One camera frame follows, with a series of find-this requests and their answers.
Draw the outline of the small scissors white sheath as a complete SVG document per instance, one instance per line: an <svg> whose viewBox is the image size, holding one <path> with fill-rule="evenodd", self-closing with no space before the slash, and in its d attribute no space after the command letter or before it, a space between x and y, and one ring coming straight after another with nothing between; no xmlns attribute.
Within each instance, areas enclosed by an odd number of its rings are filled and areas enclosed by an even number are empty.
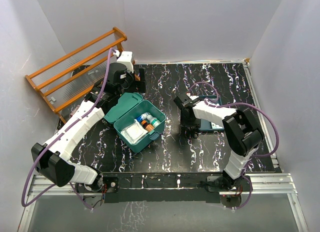
<svg viewBox="0 0 320 232"><path fill-rule="evenodd" d="M186 129L186 136L189 139L197 139L199 137L199 131L198 131L198 129L187 128Z"/></svg>

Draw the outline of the dark teal tray insert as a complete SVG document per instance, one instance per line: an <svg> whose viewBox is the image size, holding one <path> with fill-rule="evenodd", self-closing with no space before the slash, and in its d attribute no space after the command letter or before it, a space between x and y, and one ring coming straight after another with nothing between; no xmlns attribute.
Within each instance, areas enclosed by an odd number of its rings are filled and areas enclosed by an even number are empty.
<svg viewBox="0 0 320 232"><path fill-rule="evenodd" d="M205 98L209 98L215 101L215 104L222 105L222 100L217 99L216 95L200 95L199 98L201 100L204 100ZM218 124L215 124L214 122L210 122L205 119L200 120L200 127L198 128L198 131L200 133L215 133L215 132L223 132L224 128Z"/></svg>

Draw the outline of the white bottle blue label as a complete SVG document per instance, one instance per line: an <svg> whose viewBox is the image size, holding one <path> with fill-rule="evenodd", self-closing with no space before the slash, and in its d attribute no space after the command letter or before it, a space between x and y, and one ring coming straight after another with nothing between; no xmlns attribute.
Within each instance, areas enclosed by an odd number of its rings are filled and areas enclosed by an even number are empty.
<svg viewBox="0 0 320 232"><path fill-rule="evenodd" d="M145 120L146 118L147 118L147 116L149 115L149 113L144 113L144 114L142 114L141 116L138 116L137 118L136 118L136 120L139 122L139 123L141 123L143 120Z"/></svg>

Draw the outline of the white bottle green label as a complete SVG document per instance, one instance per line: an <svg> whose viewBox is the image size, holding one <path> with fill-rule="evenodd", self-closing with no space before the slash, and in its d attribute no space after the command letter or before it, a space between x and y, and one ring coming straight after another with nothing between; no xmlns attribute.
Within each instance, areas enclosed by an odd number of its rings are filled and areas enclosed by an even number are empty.
<svg viewBox="0 0 320 232"><path fill-rule="evenodd" d="M151 114L149 114L146 118L153 127L157 127L161 123L156 117L152 116Z"/></svg>

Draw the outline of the teal plastic medicine box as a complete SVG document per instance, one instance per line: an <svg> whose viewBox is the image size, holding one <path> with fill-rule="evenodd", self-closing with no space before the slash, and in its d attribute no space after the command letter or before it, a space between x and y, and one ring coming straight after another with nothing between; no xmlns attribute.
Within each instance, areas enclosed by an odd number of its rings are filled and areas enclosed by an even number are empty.
<svg viewBox="0 0 320 232"><path fill-rule="evenodd" d="M164 131L166 116L140 94L126 92L104 119L134 153L139 153Z"/></svg>

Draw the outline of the brown bottle orange label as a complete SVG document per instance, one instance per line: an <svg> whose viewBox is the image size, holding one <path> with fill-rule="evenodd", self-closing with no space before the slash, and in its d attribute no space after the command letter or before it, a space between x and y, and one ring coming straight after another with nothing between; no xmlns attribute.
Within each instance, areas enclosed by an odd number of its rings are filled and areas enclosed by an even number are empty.
<svg viewBox="0 0 320 232"><path fill-rule="evenodd" d="M154 130L154 126L151 125L150 123L148 123L146 120L143 120L141 122L142 127L147 130L148 132L151 132L152 130Z"/></svg>

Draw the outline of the white square gauze pack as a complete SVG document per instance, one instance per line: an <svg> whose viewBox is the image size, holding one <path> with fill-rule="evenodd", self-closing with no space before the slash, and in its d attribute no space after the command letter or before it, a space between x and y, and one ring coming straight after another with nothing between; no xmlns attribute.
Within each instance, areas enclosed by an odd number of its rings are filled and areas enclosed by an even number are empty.
<svg viewBox="0 0 320 232"><path fill-rule="evenodd" d="M138 121L125 127L121 131L121 134L123 135L123 137L132 145L140 141L147 133L148 131L145 130Z"/></svg>

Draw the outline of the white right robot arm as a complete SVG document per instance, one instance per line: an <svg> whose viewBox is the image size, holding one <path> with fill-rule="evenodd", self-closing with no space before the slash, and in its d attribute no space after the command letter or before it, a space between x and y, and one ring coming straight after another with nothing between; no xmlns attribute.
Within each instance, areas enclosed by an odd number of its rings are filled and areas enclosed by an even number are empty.
<svg viewBox="0 0 320 232"><path fill-rule="evenodd" d="M180 125L189 135L199 131L201 120L223 127L231 153L222 175L209 185L235 190L241 184L251 156L265 138L260 123L249 109L222 107L213 104L210 98L191 98L183 93L173 101L180 109Z"/></svg>

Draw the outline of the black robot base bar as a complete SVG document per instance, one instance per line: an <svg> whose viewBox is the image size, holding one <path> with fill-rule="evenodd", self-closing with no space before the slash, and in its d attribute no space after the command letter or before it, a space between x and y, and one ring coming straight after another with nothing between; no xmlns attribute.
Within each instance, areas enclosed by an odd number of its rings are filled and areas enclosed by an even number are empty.
<svg viewBox="0 0 320 232"><path fill-rule="evenodd" d="M248 176L228 184L218 173L163 173L104 175L97 185L76 185L77 192L101 197L103 203L120 202L206 202L220 203L221 197L234 197L252 191Z"/></svg>

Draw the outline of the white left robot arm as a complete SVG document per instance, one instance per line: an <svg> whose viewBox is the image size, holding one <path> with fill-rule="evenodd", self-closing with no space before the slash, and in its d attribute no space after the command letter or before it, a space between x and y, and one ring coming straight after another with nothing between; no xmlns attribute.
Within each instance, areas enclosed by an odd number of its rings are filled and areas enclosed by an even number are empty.
<svg viewBox="0 0 320 232"><path fill-rule="evenodd" d="M78 183L93 192L99 191L103 187L103 174L91 166L72 163L72 152L87 132L124 98L125 93L145 91L144 68L135 74L122 63L111 63L108 75L93 85L61 129L43 144L33 145L33 170L58 187Z"/></svg>

